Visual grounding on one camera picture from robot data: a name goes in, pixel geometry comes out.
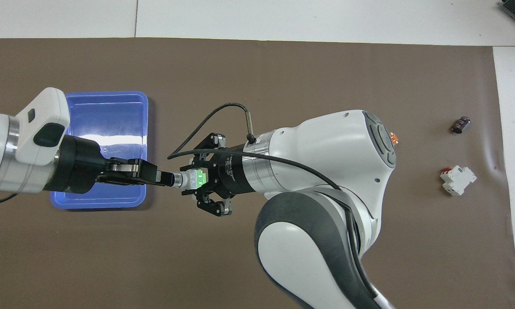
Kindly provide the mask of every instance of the orange terminal block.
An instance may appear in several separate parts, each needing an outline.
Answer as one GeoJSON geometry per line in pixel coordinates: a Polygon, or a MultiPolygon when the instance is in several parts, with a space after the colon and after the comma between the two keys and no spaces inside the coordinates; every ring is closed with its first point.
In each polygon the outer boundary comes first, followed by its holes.
{"type": "Polygon", "coordinates": [[[393,142],[393,146],[394,145],[397,145],[398,144],[398,137],[396,136],[396,134],[394,134],[393,132],[391,132],[389,134],[389,136],[391,137],[391,141],[393,142]]]}

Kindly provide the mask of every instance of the brown surface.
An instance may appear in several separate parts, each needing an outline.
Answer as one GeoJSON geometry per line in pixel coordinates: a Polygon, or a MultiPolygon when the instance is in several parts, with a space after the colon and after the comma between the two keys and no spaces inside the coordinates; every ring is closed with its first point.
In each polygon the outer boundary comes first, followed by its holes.
{"type": "MultiPolygon", "coordinates": [[[[256,133],[363,108],[401,140],[383,228],[365,255],[400,309],[515,308],[515,254],[491,47],[205,39],[0,39],[0,113],[43,88],[141,90],[151,100],[150,160],[169,154],[225,102],[256,133]],[[455,119],[473,120],[459,136],[455,119]],[[462,197],[439,170],[469,166],[462,197]]],[[[227,109],[196,139],[244,140],[227,109]]],[[[261,271],[253,226],[265,198],[216,218],[177,190],[149,190],[133,211],[55,209],[47,193],[0,205],[0,308],[295,308],[261,271]]]]}

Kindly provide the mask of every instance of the blue bin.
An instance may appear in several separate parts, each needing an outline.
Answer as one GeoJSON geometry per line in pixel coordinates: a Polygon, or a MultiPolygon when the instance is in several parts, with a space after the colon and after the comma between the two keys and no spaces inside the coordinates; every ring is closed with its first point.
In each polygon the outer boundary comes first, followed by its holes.
{"type": "MultiPolygon", "coordinates": [[[[71,124],[67,134],[96,141],[105,158],[147,159],[149,100],[139,91],[77,92],[65,95],[71,124]]],[[[95,184],[85,194],[51,192],[59,209],[109,209],[140,205],[145,185],[95,184]]]]}

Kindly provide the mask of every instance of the black capacitor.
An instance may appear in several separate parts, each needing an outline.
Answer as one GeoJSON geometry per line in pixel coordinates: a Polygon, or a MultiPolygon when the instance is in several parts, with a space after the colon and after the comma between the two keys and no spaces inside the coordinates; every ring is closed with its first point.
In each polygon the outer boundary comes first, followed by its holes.
{"type": "Polygon", "coordinates": [[[463,116],[455,122],[455,124],[452,127],[452,131],[454,131],[454,133],[461,134],[461,132],[463,132],[463,129],[465,129],[465,127],[467,127],[469,123],[471,123],[471,119],[469,119],[469,117],[463,116]]]}

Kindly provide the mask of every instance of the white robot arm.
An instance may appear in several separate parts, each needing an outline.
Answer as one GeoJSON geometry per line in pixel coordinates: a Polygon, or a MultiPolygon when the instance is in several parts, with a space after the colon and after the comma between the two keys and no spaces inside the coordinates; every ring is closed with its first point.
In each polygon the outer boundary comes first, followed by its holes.
{"type": "Polygon", "coordinates": [[[194,155],[180,173],[138,158],[105,159],[96,142],[65,135],[68,125],[65,96],[55,88],[15,117],[0,114],[0,191],[85,193],[95,182],[170,186],[219,217],[232,214],[236,194],[261,192],[269,200],[256,222],[255,248],[275,284],[305,308],[393,308],[360,264],[379,235],[383,193],[396,164],[391,136],[375,115],[333,113],[255,138],[247,109],[228,103],[169,156],[194,155]],[[224,135],[211,133],[195,150],[179,152],[226,106],[245,110],[247,143],[226,148],[224,135]],[[201,168],[209,179],[200,186],[194,177],[201,168]]]}

